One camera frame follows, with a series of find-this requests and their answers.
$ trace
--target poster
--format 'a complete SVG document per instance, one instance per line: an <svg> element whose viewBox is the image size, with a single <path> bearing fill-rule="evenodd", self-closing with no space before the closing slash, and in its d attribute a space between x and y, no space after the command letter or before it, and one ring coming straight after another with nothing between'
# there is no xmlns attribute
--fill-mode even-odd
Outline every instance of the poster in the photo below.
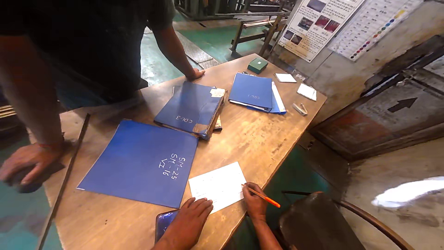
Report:
<svg viewBox="0 0 444 250"><path fill-rule="evenodd" d="M422 0L366 0L329 49L356 61L421 3Z"/></svg>
<svg viewBox="0 0 444 250"><path fill-rule="evenodd" d="M303 0L279 45L311 62L363 1Z"/></svg>

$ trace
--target pencil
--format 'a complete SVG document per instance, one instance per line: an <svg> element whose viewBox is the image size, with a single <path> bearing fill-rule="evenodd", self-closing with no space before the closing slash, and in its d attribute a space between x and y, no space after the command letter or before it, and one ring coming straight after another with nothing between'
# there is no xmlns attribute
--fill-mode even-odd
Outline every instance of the pencil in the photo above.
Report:
<svg viewBox="0 0 444 250"><path fill-rule="evenodd" d="M251 189L250 187L247 187L247 188L248 188L248 190L250 190L251 192L255 193L257 196L259 196L259 197L261 197L262 199L264 199L264 200L268 201L269 203L271 203L272 205L275 205L276 207L281 207L281 205L279 205L279 203L275 202L274 200L272 200L272 199L266 197L266 196L263 195L263 194L260 194L260 193L256 192L254 189Z"/></svg>

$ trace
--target dark t-shirt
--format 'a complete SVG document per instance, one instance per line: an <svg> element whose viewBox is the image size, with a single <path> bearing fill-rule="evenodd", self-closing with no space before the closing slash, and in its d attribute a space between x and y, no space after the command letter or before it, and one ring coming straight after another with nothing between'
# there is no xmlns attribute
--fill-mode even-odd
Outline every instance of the dark t-shirt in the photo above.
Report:
<svg viewBox="0 0 444 250"><path fill-rule="evenodd" d="M172 0L2 0L0 35L28 35L53 66L119 101L139 85L145 27L169 27L173 16Z"/></svg>

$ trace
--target black arrow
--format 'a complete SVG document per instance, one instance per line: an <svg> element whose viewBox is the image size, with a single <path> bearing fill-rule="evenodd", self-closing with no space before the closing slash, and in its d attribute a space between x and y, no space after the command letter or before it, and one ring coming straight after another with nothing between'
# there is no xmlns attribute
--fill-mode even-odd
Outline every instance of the black arrow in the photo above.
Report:
<svg viewBox="0 0 444 250"><path fill-rule="evenodd" d="M387 110L395 113L396 111L403 109L403 108L410 108L413 103L416 101L416 99L418 99L417 97L415 98L410 98L410 99L404 99L404 100L400 100L398 101L398 104L396 104L395 106L388 108Z"/></svg>

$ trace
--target worn table surface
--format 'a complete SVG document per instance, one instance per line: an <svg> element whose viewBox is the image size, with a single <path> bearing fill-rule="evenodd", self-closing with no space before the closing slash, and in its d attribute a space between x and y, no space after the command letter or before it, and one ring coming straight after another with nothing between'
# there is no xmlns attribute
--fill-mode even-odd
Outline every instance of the worn table surface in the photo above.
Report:
<svg viewBox="0 0 444 250"><path fill-rule="evenodd" d="M258 55L253 54L207 69L204 77L195 83L231 90L234 75L245 71L256 57ZM267 184L326 100L319 92L316 102L304 98L297 94L299 83L280 83L274 73L284 71L269 64L258 76L273 79L287 113L269 114L226 102L221 114L223 130L214 133L209 141L199 141L189 178L238 161L247 181L261 187ZM180 77L141 89L139 98L124 103L81 108L60 115L65 138L74 140L86 113L91 114L55 217L65 250L135 250L153 246L155 216L172 208L81 191L76 186L103 152L122 119L153 124L154 116L170 99L172 86L181 85L183 81L184 77ZM296 112L292 103L304 103L308 116ZM69 160L70 155L67 155L62 162L67 165ZM59 171L44 184L51 205L64 174L64 170ZM187 184L182 203L190 197ZM245 212L243 201L239 201L210 215L195 249L222 248Z"/></svg>

